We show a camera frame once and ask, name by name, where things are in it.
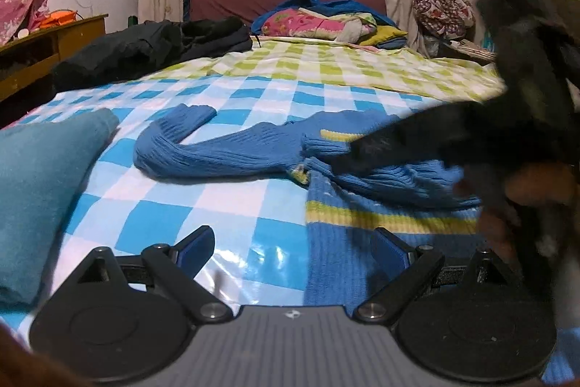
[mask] black jacket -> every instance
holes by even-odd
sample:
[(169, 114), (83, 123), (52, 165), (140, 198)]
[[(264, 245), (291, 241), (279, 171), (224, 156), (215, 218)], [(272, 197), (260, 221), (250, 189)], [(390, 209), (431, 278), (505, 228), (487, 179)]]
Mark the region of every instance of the black jacket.
[(138, 79), (188, 59), (252, 49), (237, 17), (222, 21), (145, 22), (92, 41), (53, 69), (57, 92)]

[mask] yellow cloth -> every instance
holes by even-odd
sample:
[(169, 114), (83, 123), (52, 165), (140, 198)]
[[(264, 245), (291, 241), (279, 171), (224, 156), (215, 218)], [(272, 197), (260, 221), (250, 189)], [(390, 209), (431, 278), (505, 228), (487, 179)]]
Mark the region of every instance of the yellow cloth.
[(404, 37), (406, 34), (407, 32), (403, 32), (397, 27), (391, 27), (390, 25), (378, 25), (376, 27), (376, 33), (372, 37), (361, 41), (359, 45), (364, 47), (375, 46), (379, 43), (390, 40), (391, 38)]

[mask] gray ribbed plate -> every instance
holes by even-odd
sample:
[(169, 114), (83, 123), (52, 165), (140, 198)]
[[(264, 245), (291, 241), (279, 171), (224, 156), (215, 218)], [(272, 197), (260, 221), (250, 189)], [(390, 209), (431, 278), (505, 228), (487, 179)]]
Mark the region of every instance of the gray ribbed plate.
[[(443, 387), (411, 363), (383, 326), (342, 307), (246, 306), (201, 327), (182, 356), (133, 387)], [(535, 381), (526, 384), (532, 387)]]

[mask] orange object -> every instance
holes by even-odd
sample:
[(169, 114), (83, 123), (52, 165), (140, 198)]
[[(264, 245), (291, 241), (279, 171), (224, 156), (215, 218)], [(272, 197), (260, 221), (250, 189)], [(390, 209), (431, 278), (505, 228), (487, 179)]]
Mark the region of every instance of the orange object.
[(70, 24), (76, 20), (76, 11), (54, 11), (40, 23), (41, 29)]

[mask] bed sheet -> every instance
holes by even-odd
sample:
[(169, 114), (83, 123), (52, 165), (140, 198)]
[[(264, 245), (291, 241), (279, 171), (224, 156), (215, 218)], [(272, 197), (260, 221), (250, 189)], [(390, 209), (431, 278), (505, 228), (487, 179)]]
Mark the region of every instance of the bed sheet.
[(245, 53), (200, 58), (170, 66), (151, 79), (206, 75), (265, 76), (329, 85), (375, 87), (440, 100), (481, 100), (499, 94), (493, 66), (462, 59), (426, 59), (411, 49), (368, 52), (335, 41), (262, 38)]
[[(237, 132), (259, 122), (282, 124), (315, 112), (384, 109), (399, 116), (436, 101), (370, 88), (252, 76), (152, 79), (58, 94), (19, 123), (60, 121), (110, 108), (120, 126), (90, 173), (66, 226), (50, 291), (94, 247), (138, 254), (156, 242), (173, 244), (201, 225), (216, 234), (216, 251), (196, 280), (233, 308), (243, 304), (301, 305), (307, 273), (307, 190), (280, 178), (175, 184), (156, 182), (133, 165), (137, 136), (172, 107), (205, 104), (218, 115), (184, 143)], [(26, 336), (33, 313), (0, 316)]]

